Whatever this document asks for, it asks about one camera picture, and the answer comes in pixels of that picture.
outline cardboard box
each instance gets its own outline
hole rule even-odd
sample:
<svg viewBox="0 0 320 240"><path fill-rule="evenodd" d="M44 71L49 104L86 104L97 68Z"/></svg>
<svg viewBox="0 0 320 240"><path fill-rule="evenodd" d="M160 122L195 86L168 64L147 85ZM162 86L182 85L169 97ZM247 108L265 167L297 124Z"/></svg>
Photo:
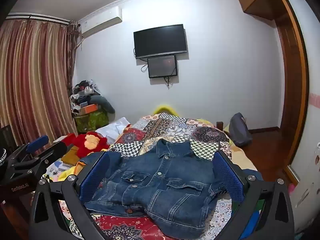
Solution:
<svg viewBox="0 0 320 240"><path fill-rule="evenodd" d="M98 105L88 105L80 109L80 115L88 114L98 110Z"/></svg>

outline patchwork quilt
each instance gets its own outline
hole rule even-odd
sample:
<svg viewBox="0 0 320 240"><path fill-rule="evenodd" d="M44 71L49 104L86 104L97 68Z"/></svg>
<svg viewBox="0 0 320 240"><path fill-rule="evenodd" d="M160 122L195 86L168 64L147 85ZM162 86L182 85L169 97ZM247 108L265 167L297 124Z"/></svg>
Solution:
<svg viewBox="0 0 320 240"><path fill-rule="evenodd" d="M214 153L222 149L231 159L228 137L212 124L161 113L142 117L108 150L122 156L138 156L152 149L159 139L170 142L191 141L191 148L199 157L212 160ZM73 235L83 239L64 201L60 202ZM208 216L205 231L199 240L213 240L231 217L231 199L220 195L216 209ZM112 240L173 240L165 236L149 217L123 218L92 214L101 230Z"/></svg>

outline white wall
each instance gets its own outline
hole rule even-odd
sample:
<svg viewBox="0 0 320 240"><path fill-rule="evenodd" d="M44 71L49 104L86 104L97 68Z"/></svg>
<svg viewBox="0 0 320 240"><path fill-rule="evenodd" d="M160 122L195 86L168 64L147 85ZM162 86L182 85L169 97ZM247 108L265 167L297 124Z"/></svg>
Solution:
<svg viewBox="0 0 320 240"><path fill-rule="evenodd" d="M130 122L160 104L180 116L227 124L237 112L249 129L278 125L282 67L272 22L244 14L238 0L129 0L123 22L84 40L76 54L77 81L93 79L117 117ZM168 90L150 80L133 55L133 32L183 24L188 55Z"/></svg>
<svg viewBox="0 0 320 240"><path fill-rule="evenodd" d="M305 41L309 65L309 92L320 95L320 22L305 0L289 0L296 14ZM320 109L309 104L302 138L291 168L300 177L300 182L291 195L295 228L302 228L320 210L320 163L314 155L320 141ZM296 207L304 192L305 200Z"/></svg>
<svg viewBox="0 0 320 240"><path fill-rule="evenodd" d="M278 29L276 28L276 23L274 22L275 26L275 34L276 34L276 41L277 41L277 46L278 46L278 51L279 51L279 65L280 65L280 104L279 104L279 117L278 117L278 127L280 128L281 126L281 121L282 121L282 112L283 112L283 106L284 106L284 60L283 60L283 53L282 53L282 46L281 46L281 41L280 41L280 35L278 32Z"/></svg>

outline metal screw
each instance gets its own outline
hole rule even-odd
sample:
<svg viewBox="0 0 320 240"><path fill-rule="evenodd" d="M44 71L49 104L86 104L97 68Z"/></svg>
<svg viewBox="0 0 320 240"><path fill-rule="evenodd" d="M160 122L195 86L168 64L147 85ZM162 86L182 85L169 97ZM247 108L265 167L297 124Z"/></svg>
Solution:
<svg viewBox="0 0 320 240"><path fill-rule="evenodd" d="M278 182L280 185L284 184L283 179L277 179L277 182Z"/></svg>
<svg viewBox="0 0 320 240"><path fill-rule="evenodd" d="M43 185L44 183L45 183L45 179L39 180L39 184L40 184L40 185Z"/></svg>
<svg viewBox="0 0 320 240"><path fill-rule="evenodd" d="M74 181L76 179L76 176L75 175L70 175L68 176L68 180L69 181Z"/></svg>
<svg viewBox="0 0 320 240"><path fill-rule="evenodd" d="M248 180L250 181L255 181L256 180L256 176L252 175L252 174L249 174L248 175Z"/></svg>

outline curtain rod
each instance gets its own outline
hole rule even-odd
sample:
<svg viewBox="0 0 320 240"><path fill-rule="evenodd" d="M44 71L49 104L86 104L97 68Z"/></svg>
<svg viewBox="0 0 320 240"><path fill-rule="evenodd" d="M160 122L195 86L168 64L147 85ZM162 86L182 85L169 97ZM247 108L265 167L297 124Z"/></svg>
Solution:
<svg viewBox="0 0 320 240"><path fill-rule="evenodd" d="M31 19L31 20L42 20L42 21L47 21L47 22L52 22L52 23L59 23L59 24L64 24L64 25L69 25L68 20L64 20L61 18L55 18L55 17L50 17L46 15L37 15L37 14L14 14L10 13L7 17L6 20L10 19Z"/></svg>

